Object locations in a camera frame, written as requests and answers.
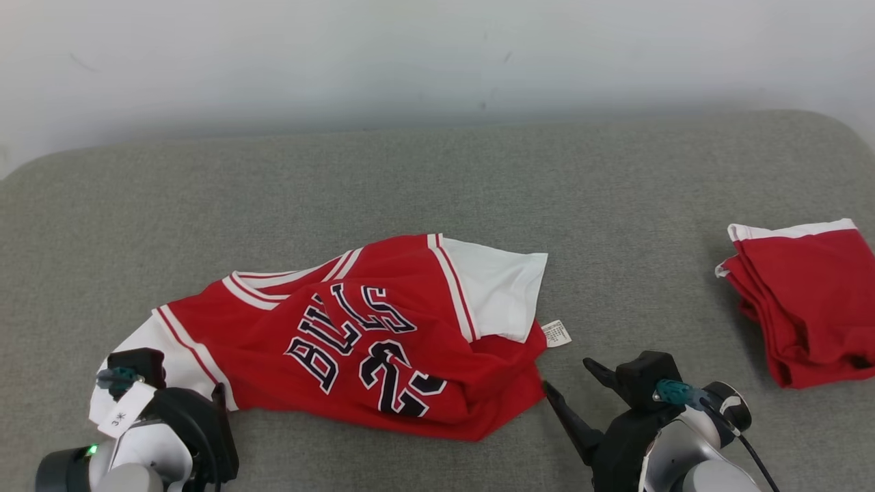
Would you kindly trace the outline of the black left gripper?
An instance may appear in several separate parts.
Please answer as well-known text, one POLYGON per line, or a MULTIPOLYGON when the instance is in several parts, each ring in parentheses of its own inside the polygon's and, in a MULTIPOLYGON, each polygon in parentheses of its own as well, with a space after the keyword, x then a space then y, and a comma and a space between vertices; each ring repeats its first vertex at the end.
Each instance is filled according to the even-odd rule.
POLYGON ((239 456, 228 420, 224 383, 215 384, 209 398, 185 388, 163 388, 154 393, 146 415, 167 424, 193 458, 193 479, 184 490, 215 490, 237 478, 239 456))

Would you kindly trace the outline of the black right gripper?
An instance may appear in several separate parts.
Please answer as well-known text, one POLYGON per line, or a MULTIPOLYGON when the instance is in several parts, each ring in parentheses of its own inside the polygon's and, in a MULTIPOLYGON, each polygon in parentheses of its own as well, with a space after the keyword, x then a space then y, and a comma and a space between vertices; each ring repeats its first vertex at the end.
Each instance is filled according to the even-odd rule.
MULTIPOLYGON (((625 398, 625 387, 616 371, 590 357, 582 359, 582 364, 604 388, 625 398)), ((582 463, 591 466, 595 491, 637 491, 648 446, 659 430, 678 416, 677 406, 631 409, 610 423, 603 439, 603 432, 585 423, 552 384, 543 381, 543 392, 582 463)))

